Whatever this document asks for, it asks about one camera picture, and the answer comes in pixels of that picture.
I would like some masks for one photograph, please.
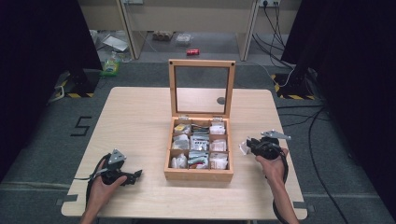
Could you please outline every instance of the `box hinge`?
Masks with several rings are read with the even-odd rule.
[[[180,116],[178,116],[178,119],[188,120],[189,116],[188,115],[180,115]]]
[[[222,121],[222,117],[213,117],[213,121]]]

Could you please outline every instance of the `black curtain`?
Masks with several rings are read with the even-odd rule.
[[[303,0],[282,60],[318,72],[352,154],[396,219],[396,1]]]
[[[101,63],[77,0],[0,0],[0,31],[2,180],[60,74]]]

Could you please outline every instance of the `black wire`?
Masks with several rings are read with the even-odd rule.
[[[89,179],[91,179],[90,177],[87,177],[87,178],[74,178],[74,179],[76,179],[76,180],[89,180]]]
[[[273,48],[273,46],[274,46],[275,34],[276,34],[276,33],[274,33],[274,35],[273,35],[273,40],[272,40],[271,45],[270,45],[270,46],[271,46],[271,47],[270,47],[270,54],[272,54],[272,55],[274,55],[274,54],[272,53],[272,48]],[[275,67],[281,68],[281,66],[276,65],[276,64],[274,63],[274,61],[273,61],[272,58],[270,58],[270,60],[271,60],[271,63],[272,63]]]
[[[325,189],[327,195],[329,195],[330,199],[332,200],[332,203],[334,204],[335,208],[338,210],[338,213],[341,215],[342,219],[344,220],[344,222],[347,224],[347,218],[344,216],[343,212],[341,211],[341,208],[338,206],[337,202],[335,201],[334,197],[330,194],[329,190],[327,189],[326,185],[324,184],[322,178],[320,177],[320,174],[318,172],[318,167],[317,164],[315,163],[315,159],[314,159],[314,154],[312,151],[312,144],[311,144],[311,133],[312,133],[312,126],[315,123],[315,120],[318,118],[318,115],[324,110],[324,106],[319,110],[319,112],[317,112],[317,114],[314,116],[314,118],[312,119],[311,125],[309,126],[309,131],[308,131],[308,145],[309,145],[309,153],[311,155],[311,160],[312,163],[314,165],[314,169],[315,172],[317,173],[317,177],[318,180],[320,181],[320,184],[323,186],[323,188]]]
[[[288,179],[288,174],[289,174],[289,165],[288,162],[286,161],[286,155],[285,153],[282,151],[281,148],[278,149],[279,151],[277,152],[279,154],[280,159],[282,160],[283,163],[283,167],[285,168],[284,172],[283,172],[283,183],[286,184],[286,180]],[[273,210],[274,213],[276,215],[276,218],[282,223],[282,224],[289,224],[289,222],[283,218],[279,211],[277,210],[276,207],[276,203],[275,203],[275,199],[273,199]]]
[[[275,55],[273,55],[273,54],[270,53],[267,49],[265,49],[265,48],[259,43],[259,41],[257,41],[257,39],[256,39],[256,37],[254,37],[254,35],[252,35],[252,37],[253,37],[254,41],[257,43],[257,45],[259,46],[259,48],[260,48],[262,51],[264,51],[264,52],[266,52],[267,54],[269,54],[270,57],[273,57],[273,58],[274,58],[275,60],[277,60],[279,63],[282,63],[282,64],[285,65],[286,67],[292,69],[292,67],[291,67],[290,65],[288,65],[288,64],[286,64],[286,63],[280,61]]]
[[[105,47],[107,47],[107,45],[103,45],[103,46],[100,47],[99,49],[103,49],[103,48],[105,48]]]
[[[279,37],[279,36],[277,35],[277,31],[276,31],[276,29],[274,28],[274,25],[272,24],[272,22],[271,22],[271,20],[270,20],[270,17],[269,17],[268,14],[267,14],[267,10],[265,10],[265,8],[264,8],[264,13],[265,13],[265,16],[267,17],[268,21],[270,22],[271,27],[273,28],[274,35],[277,37],[276,40],[277,40],[279,43],[282,43],[282,41],[280,40],[281,37]]]
[[[298,114],[279,114],[279,116],[295,116],[295,117],[303,117],[303,118],[312,118],[312,116],[298,115]],[[331,121],[331,119],[320,119],[320,120]]]
[[[278,48],[277,46],[273,46],[273,45],[271,45],[271,44],[268,44],[267,42],[265,42],[259,35],[257,35],[256,34],[256,36],[257,36],[257,38],[259,38],[260,39],[260,41],[263,43],[263,44],[265,44],[265,45],[268,45],[268,46],[272,46],[274,49],[279,49],[279,50],[284,50],[284,49],[282,49],[282,48]]]
[[[275,13],[276,13],[276,30],[279,31],[280,44],[283,46],[283,48],[285,48],[285,43],[283,43],[282,34],[280,33],[280,26],[279,26],[280,8],[278,2],[275,2]]]
[[[282,127],[285,128],[285,127],[290,127],[290,126],[306,123],[309,119],[312,119],[317,113],[318,112],[315,112],[315,114],[313,114],[311,116],[307,116],[307,118],[304,121],[297,122],[297,123],[292,123],[292,124],[287,124],[287,125],[282,125]]]

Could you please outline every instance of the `yellow black tape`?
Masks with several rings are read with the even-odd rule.
[[[271,78],[275,80],[276,75],[271,75]],[[275,91],[277,97],[283,99],[315,100],[315,96],[311,93],[312,91],[309,89],[309,86],[295,90],[288,87],[279,87],[279,85],[275,82]]]
[[[65,96],[68,96],[68,97],[71,97],[71,98],[93,97],[93,93],[73,93],[73,92],[69,92],[69,93],[66,93]]]
[[[70,78],[70,74],[66,77],[64,82],[62,82],[62,84],[61,84],[62,87],[65,87],[67,85],[69,78]],[[60,92],[56,93],[56,97],[58,97],[60,95],[61,95]],[[93,92],[65,92],[64,96],[67,96],[70,98],[93,97]]]

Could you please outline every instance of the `wrapped snack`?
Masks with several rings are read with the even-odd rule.
[[[175,129],[175,133],[190,133],[191,132],[191,125],[190,124],[178,124]]]
[[[188,164],[190,169],[207,169],[208,153],[205,151],[190,151]]]
[[[225,153],[211,153],[210,154],[210,169],[225,170],[227,168],[228,155]]]
[[[209,130],[211,134],[225,134],[224,122],[212,122],[212,126],[210,126]]]
[[[191,150],[209,150],[209,136],[193,135],[191,137]]]
[[[216,139],[210,144],[211,151],[226,151],[227,141],[225,139]]]
[[[172,158],[172,168],[186,169],[187,168],[187,157],[180,153],[177,157]]]
[[[181,134],[173,138],[172,149],[189,149],[190,140],[186,134]]]

